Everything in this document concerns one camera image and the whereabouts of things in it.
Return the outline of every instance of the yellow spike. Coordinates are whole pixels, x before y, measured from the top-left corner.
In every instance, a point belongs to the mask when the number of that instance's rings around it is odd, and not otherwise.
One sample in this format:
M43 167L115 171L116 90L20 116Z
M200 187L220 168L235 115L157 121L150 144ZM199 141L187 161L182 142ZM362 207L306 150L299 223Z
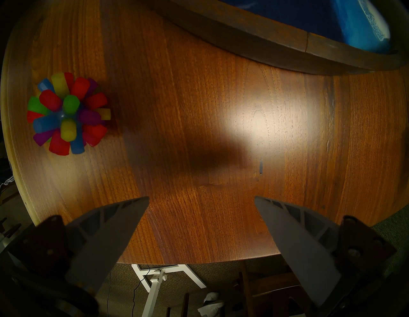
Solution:
M64 99L70 94L67 82L65 81L64 73L57 73L51 76L52 85L54 86L55 93L61 99Z
M67 142L76 138L76 124L73 119L65 119L61 122L61 139Z
M97 108L94 111L98 112L101 116L101 120L111 120L111 109Z

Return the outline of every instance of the shoe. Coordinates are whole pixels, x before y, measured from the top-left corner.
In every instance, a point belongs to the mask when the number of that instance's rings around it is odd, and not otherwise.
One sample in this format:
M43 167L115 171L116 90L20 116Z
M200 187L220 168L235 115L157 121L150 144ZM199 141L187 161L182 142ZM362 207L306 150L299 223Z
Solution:
M219 293L212 292L206 295L203 300L203 307L198 308L198 312L202 317L216 317L220 313L220 308L222 308L225 303L223 301L218 301Z
M219 299L219 293L216 293L216 292L208 293L203 300L203 306L211 304L211 302L217 301L218 299Z

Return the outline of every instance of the round wooden table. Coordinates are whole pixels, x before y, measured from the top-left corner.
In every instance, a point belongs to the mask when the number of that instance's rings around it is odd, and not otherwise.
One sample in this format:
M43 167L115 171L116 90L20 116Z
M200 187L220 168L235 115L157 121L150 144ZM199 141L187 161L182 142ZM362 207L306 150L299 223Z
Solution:
M26 121L36 84L61 71L97 80L113 111L81 155L38 147ZM149 196L121 262L229 261L278 253L255 195L368 225L409 203L408 74L302 74L212 46L136 0L39 1L9 39L1 118L36 224Z

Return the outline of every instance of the wooden tray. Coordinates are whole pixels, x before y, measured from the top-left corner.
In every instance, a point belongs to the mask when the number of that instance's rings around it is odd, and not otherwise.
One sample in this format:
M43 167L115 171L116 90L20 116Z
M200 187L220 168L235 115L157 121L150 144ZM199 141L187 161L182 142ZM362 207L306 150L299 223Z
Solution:
M276 67L337 75L393 70L406 63L399 43L394 43L391 54L371 53L218 0L144 2L175 24L220 48Z

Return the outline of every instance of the blue cloth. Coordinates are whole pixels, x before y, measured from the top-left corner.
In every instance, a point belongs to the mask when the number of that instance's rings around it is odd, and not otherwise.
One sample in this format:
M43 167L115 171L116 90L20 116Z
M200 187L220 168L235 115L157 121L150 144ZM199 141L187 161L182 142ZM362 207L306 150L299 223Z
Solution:
M333 0L333 4L346 44L375 53L389 51L389 39L382 39L365 0Z
M258 14L331 40L344 42L332 0L221 0L227 4Z

